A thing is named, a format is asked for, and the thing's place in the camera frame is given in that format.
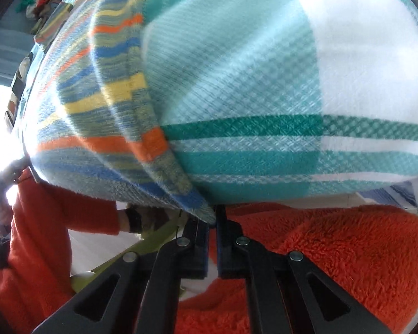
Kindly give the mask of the person's left hand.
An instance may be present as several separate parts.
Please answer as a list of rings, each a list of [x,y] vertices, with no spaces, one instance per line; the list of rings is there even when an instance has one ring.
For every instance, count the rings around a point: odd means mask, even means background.
[[[142,239],[146,239],[170,221],[165,210],[159,207],[136,207],[131,205],[124,211],[129,222],[129,232],[138,234]]]

